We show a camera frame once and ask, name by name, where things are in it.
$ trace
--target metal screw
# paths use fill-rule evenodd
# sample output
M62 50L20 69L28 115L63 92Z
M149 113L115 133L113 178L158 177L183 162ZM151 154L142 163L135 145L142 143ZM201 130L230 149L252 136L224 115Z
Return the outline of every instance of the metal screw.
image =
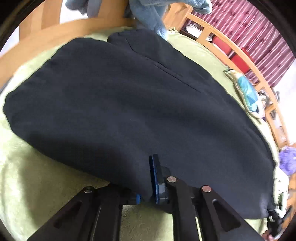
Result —
M175 183L177 181L177 179L175 177L173 177L173 176L170 176L170 177L167 178L167 181L169 183Z
M90 188L90 187L86 187L86 188L84 189L84 192L85 192L85 193L91 193L91 192L92 192L92 190L91 190L91 188Z
M210 192L212 189L211 189L210 186L203 186L203 187L202 187L202 190L203 190L204 192Z

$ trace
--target blue plush toy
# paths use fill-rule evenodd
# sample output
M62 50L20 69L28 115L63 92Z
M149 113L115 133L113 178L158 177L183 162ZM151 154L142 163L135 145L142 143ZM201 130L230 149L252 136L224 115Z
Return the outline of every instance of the blue plush toy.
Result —
M167 6L175 2L184 2L191 5L194 10L201 14L212 12L212 3L210 0L129 0L129 5L133 17L140 24L138 28L148 28L155 33L167 38L167 31L162 21ZM66 7L71 10L79 10L82 14L87 13L89 18L96 17L99 13L102 0L67 0Z

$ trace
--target bed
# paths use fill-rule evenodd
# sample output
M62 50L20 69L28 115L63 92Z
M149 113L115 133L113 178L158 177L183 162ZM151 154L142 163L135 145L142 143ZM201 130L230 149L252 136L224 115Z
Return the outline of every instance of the bed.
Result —
M133 26L132 20L121 18L126 1L104 0L98 18L76 20L59 25L61 3L60 0L47 0L35 9L20 26L20 43L0 58L0 87L3 87L13 76L1 94L1 106L4 104L5 95L40 68L59 46L80 36L106 41L111 33ZM266 110L269 125L247 115L265 137L272 150L273 158L278 164L278 148L287 145L289 140L270 87L244 52L217 29L192 15L191 11L191 7L183 3L170 6L164 16L164 22L169 29L168 42L209 71L242 108L244 106L233 83L223 73L225 64L232 69L240 70L227 57L220 54L220 51L211 43L205 41L205 38L209 33L214 33L245 60L260 80L255 87L256 90L265 88L273 101L273 105ZM178 33L186 18L205 27L197 41ZM277 110L281 119L280 129L275 126L270 117L270 112L274 109ZM34 150L11 132L2 111L0 121L2 179L0 217L17 241L26 240L83 187L107 185L104 180L74 170ZM278 167L275 169L274 176L274 198L277 202L280 193L287 195L289 180ZM248 220L248 222L258 233L266 230L266 220ZM170 214L147 205L126 206L122 220L121 240L172 240L172 228Z

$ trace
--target black fabric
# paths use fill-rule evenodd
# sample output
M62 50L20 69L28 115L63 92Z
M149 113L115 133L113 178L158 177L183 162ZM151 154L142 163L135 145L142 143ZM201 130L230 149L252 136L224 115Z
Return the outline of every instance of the black fabric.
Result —
M12 131L45 155L152 194L148 156L211 186L243 218L267 216L274 161L237 102L152 31L74 39L9 93Z

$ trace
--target black device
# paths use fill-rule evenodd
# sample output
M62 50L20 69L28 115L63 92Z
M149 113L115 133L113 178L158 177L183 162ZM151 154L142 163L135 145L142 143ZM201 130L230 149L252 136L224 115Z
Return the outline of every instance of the black device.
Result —
M172 213L174 241L198 241L199 230L205 241L263 240L211 187L188 186L162 167L157 155L149 157L149 164L152 201ZM140 201L138 194L118 185L85 187L28 241L117 241L123 205ZM275 221L277 234L282 219Z

